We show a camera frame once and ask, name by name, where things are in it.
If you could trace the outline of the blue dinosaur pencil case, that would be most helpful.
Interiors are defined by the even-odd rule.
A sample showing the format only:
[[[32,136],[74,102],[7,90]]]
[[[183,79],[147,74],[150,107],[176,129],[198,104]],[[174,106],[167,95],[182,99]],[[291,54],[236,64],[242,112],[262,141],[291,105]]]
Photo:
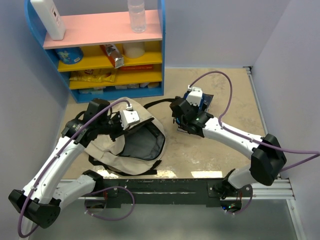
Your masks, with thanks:
[[[182,123],[186,124],[193,120],[196,115],[200,112],[199,107],[189,104],[186,100],[187,92],[181,96],[176,96],[173,102],[172,116],[175,118],[176,122],[180,125]]]

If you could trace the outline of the beige canvas backpack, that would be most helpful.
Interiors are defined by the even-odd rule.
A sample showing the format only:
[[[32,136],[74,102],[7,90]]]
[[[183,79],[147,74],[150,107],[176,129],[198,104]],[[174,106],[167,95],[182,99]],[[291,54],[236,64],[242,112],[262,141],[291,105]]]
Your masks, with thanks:
[[[121,176],[156,175],[167,138],[162,123],[148,108],[174,100],[164,98],[145,105],[128,97],[122,97],[121,100],[129,101],[133,110],[137,111],[140,122],[114,141],[107,134],[98,135],[84,150],[88,160],[94,166],[103,166]]]

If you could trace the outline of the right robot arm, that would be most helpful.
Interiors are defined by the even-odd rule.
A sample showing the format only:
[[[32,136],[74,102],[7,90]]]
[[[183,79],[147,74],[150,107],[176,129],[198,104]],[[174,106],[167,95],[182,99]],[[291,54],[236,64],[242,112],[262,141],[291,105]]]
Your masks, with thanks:
[[[231,170],[224,178],[222,189],[227,196],[233,197],[242,187],[253,183],[271,186],[287,162],[272,134],[262,137],[219,122],[217,117],[196,110],[181,97],[173,100],[170,109],[175,122],[188,134],[218,141],[250,160],[249,165]]]

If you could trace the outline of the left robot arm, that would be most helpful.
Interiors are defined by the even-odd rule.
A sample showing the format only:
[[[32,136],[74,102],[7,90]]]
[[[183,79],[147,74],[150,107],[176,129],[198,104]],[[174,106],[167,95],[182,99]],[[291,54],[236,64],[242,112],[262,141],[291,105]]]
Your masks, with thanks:
[[[110,103],[95,98],[85,111],[66,123],[55,149],[39,172],[21,190],[14,189],[8,196],[20,214],[19,230],[22,229],[23,218],[46,229],[55,222],[63,207],[83,195],[99,196],[103,192],[102,176],[91,170],[85,171],[67,189],[61,190],[57,186],[89,143],[99,135],[115,139],[128,128],[126,114],[131,111],[132,105],[128,100]]]

